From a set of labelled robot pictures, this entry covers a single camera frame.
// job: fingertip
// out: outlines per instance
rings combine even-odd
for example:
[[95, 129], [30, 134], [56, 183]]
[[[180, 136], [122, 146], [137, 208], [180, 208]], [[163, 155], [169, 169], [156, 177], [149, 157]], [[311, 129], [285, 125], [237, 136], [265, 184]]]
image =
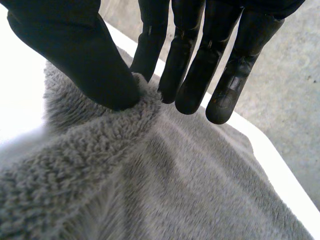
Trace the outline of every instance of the fingertip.
[[231, 117], [234, 106], [227, 95], [212, 97], [205, 110], [209, 122], [217, 125], [225, 124]]

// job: concrete floor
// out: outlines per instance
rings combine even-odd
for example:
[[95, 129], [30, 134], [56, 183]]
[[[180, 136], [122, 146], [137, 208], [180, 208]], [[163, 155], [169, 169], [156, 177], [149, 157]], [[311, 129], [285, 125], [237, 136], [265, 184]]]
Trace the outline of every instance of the concrete floor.
[[[236, 112], [261, 129], [320, 209], [320, 1], [306, 1], [264, 47], [247, 81]], [[134, 41], [142, 30], [138, 0], [103, 0], [100, 14]], [[170, 10], [166, 60], [174, 34]], [[233, 32], [212, 79], [212, 93], [230, 55]]]

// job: black finger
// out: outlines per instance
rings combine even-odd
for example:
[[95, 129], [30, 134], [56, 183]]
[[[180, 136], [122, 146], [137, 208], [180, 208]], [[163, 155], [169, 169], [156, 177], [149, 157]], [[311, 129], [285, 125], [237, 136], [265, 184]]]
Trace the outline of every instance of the black finger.
[[175, 99], [179, 112], [188, 115], [198, 110], [241, 12], [237, 6], [206, 1], [200, 47]]
[[233, 50], [206, 108], [210, 122], [224, 124], [230, 118], [260, 52], [284, 21], [243, 11]]
[[130, 70], [149, 82], [167, 35], [169, 0], [139, 0], [142, 33]]
[[172, 0], [175, 33], [159, 83], [163, 102], [173, 103], [194, 51], [204, 0]]
[[139, 101], [138, 86], [98, 15], [100, 1], [22, 2], [26, 11], [15, 2], [21, 1], [8, 5], [13, 32], [70, 77], [88, 98], [113, 110]]

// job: white surface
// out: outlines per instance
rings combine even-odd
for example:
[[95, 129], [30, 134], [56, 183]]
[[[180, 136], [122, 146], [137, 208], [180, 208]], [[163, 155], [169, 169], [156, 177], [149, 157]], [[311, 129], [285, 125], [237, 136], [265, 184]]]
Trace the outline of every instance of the white surface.
[[[47, 136], [42, 130], [45, 59], [21, 42], [6, 20], [0, 5], [0, 166], [24, 154]], [[107, 24], [114, 42], [132, 57], [137, 43]], [[161, 76], [165, 63], [158, 61], [155, 74]], [[202, 106], [210, 100], [206, 94]], [[316, 240], [320, 240], [320, 212], [312, 203], [269, 139], [237, 113], [227, 122], [251, 141], [254, 155], [274, 189]]]

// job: fluffy fabric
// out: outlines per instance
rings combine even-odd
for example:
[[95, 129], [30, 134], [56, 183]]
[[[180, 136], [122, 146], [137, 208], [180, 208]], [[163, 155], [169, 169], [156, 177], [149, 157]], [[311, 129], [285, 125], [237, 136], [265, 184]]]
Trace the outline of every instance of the fluffy fabric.
[[246, 137], [203, 108], [162, 106], [135, 74], [140, 102], [110, 112], [50, 63], [45, 73], [55, 137], [0, 172], [0, 239], [312, 239]]

